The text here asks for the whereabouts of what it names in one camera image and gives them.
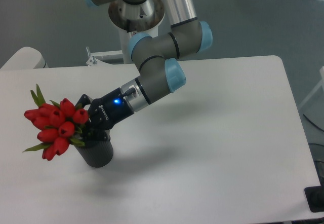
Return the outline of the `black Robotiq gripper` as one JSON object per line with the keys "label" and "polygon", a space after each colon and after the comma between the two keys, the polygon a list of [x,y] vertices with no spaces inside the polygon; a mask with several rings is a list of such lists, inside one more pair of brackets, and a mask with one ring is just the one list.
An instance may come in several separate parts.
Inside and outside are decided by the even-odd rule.
{"label": "black Robotiq gripper", "polygon": [[117,88],[101,98],[92,99],[83,94],[75,108],[89,107],[88,115],[91,128],[85,132],[85,142],[110,141],[110,129],[122,120],[134,114],[123,97],[121,88]]}

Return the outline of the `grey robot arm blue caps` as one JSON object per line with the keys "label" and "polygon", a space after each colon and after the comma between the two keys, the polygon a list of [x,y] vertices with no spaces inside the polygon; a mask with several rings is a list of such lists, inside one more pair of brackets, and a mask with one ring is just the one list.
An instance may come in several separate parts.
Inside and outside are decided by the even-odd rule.
{"label": "grey robot arm blue caps", "polygon": [[127,35],[123,56],[139,72],[102,98],[83,99],[90,120],[82,138],[106,140],[115,124],[185,85],[178,59],[208,49],[213,35],[198,20],[192,0],[85,1],[91,7],[109,4],[110,20]]}

